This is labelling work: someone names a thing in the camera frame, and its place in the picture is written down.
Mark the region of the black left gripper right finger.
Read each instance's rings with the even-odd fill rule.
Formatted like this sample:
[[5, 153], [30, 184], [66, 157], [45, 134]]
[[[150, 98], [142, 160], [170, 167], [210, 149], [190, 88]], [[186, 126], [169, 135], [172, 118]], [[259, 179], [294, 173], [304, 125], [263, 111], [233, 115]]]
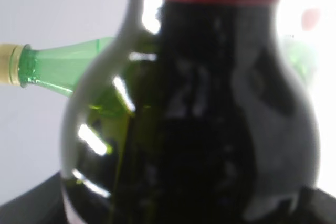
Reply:
[[300, 217], [299, 223], [335, 224], [335, 197], [316, 189]]

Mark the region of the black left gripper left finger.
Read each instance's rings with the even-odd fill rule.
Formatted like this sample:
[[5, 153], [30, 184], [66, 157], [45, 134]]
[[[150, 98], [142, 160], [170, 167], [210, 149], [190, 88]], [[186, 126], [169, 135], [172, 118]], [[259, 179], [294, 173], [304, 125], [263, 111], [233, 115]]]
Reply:
[[65, 223], [60, 175], [1, 205], [1, 223]]

